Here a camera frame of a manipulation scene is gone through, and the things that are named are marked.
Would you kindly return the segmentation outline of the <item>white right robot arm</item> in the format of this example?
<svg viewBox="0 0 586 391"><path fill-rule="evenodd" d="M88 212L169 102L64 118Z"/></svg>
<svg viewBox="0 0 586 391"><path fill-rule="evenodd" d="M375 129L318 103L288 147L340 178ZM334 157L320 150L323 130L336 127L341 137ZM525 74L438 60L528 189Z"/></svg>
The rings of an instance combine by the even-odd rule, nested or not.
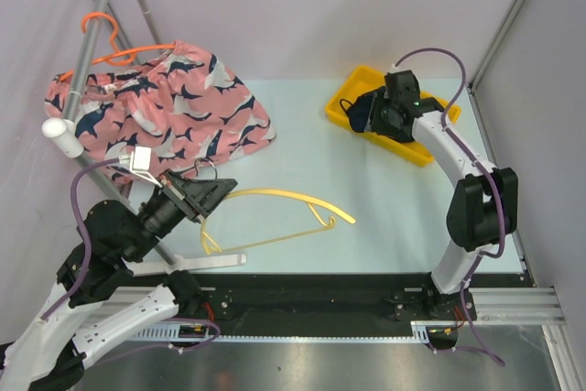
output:
<svg viewBox="0 0 586 391"><path fill-rule="evenodd" d="M450 242L416 301L426 317L451 318L456 308L466 308L465 290L481 261L500 257L505 238L516 229L518 176L477 153L457 132L447 108L421 97L412 71L386 74L366 126L423 145L453 186L446 216Z"/></svg>

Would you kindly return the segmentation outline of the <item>pink shark print shorts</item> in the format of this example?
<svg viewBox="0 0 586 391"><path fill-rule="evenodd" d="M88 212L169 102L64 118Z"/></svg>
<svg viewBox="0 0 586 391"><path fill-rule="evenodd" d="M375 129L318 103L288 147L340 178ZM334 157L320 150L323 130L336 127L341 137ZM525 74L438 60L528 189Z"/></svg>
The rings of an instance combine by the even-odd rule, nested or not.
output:
<svg viewBox="0 0 586 391"><path fill-rule="evenodd" d="M107 102L105 150L152 149L150 171L189 179L199 168L221 165L268 147L276 132L263 105L213 53L176 41L160 57L120 72L91 73L84 103Z"/></svg>

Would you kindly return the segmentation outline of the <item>orange plastic hanger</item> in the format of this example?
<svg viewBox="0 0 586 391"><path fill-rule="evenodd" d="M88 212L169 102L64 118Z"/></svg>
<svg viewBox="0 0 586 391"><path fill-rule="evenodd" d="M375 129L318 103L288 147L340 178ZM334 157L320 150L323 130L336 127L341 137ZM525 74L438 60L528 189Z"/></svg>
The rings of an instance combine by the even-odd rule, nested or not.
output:
<svg viewBox="0 0 586 391"><path fill-rule="evenodd" d="M99 57L91 55L85 76L88 76L90 73L92 73L93 67L101 64L107 64L114 67L127 67L133 62L137 61L137 56L144 52L166 51L176 48L175 43L168 43L135 46L130 49L122 49L117 43L117 39L121 30L120 25L112 15L105 12L93 11L86 14L81 19L81 31L84 35L86 35L89 33L90 25L93 25L94 23L102 24L102 22L106 22L108 25L112 26L112 30L108 36L110 52Z"/></svg>

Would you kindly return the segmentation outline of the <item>grey metal clothes rack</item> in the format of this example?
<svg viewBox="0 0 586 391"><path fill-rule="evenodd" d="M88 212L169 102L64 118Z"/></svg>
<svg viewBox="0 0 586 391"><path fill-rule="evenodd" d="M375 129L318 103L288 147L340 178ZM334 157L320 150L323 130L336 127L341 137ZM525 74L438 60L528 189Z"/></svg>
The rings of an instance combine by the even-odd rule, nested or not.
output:
<svg viewBox="0 0 586 391"><path fill-rule="evenodd" d="M151 32L154 40L159 43L160 38L154 20L150 16L148 4L146 0L136 0L139 3L142 14L147 26ZM119 24L116 21L114 10L110 7L109 0L94 0L94 11L86 15L81 21L81 29L84 34L81 49L75 68L69 72L61 75L59 83L64 82L69 89L64 96L64 108L60 111L59 117L50 117L42 125L42 133L60 149L66 156L75 160L78 165L83 168L88 168L90 165L97 163L94 159L99 158L106 160L108 158L116 158L120 154L123 157L133 156L134 153L126 153L125 147L115 147L113 157L105 155L105 141L106 135L110 135L113 129L106 130L106 122L97 122L97 135L94 133L93 126L90 127L90 122L93 119L88 119L90 116L107 116L106 111L102 110L97 113L102 104L107 102L88 102L87 105L83 101L83 95L86 92L86 83L90 76L90 68L92 63L107 62L111 63L111 59L119 59L126 57L122 61L114 60L114 66L127 64L136 64L136 53L140 51L150 51L158 49L139 49L130 48L130 43L124 32L121 33ZM111 58L104 59L104 61L94 60L94 53L97 44L97 39L100 32L101 21L105 20L110 23L110 45L114 55ZM129 200L120 193L118 188L114 185L111 177L102 173L101 171L90 170L91 179L97 187L106 195L114 196L123 204L130 208ZM184 258L182 255L173 255L162 244L155 246L154 251L159 254L161 260L157 262L139 262L129 263L128 266L137 276L162 275L170 274L174 270L188 270L190 272L226 268L232 266L242 266L246 263L246 255L242 253L236 254L220 254L216 256L203 256L196 258Z"/></svg>

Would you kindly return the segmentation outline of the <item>yellow plastic hanger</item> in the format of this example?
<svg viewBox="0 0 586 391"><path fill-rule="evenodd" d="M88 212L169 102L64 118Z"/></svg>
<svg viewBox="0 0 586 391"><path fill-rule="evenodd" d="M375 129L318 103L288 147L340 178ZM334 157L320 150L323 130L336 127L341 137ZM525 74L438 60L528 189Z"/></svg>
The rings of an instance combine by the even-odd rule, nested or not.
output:
<svg viewBox="0 0 586 391"><path fill-rule="evenodd" d="M227 254L326 233L356 218L335 204L292 190L237 190L220 213L201 224L200 243L206 255Z"/></svg>

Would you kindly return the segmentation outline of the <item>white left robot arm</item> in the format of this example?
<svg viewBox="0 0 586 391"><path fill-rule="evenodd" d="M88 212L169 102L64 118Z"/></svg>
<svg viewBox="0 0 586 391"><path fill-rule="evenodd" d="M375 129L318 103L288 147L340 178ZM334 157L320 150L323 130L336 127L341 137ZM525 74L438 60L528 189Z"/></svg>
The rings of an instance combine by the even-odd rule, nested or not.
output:
<svg viewBox="0 0 586 391"><path fill-rule="evenodd" d="M56 275L46 306L14 342L1 347L4 390L68 390L114 348L163 320L184 320L211 342L220 334L190 271L175 269L142 299L114 315L88 318L135 276L139 264L182 221L206 219L236 187L235 179L184 179L162 173L138 212L120 201L94 205L79 220L81 244Z"/></svg>

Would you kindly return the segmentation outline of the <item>navy blue shorts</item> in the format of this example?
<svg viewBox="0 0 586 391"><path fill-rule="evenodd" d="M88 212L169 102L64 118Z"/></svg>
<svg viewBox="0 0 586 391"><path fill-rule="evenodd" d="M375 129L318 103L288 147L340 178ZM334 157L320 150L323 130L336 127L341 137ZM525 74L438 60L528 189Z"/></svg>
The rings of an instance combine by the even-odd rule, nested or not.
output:
<svg viewBox="0 0 586 391"><path fill-rule="evenodd" d="M375 94L373 92L360 95L354 102L340 99L340 107L345 113L350 128L355 133L369 133L372 131L372 108Z"/></svg>

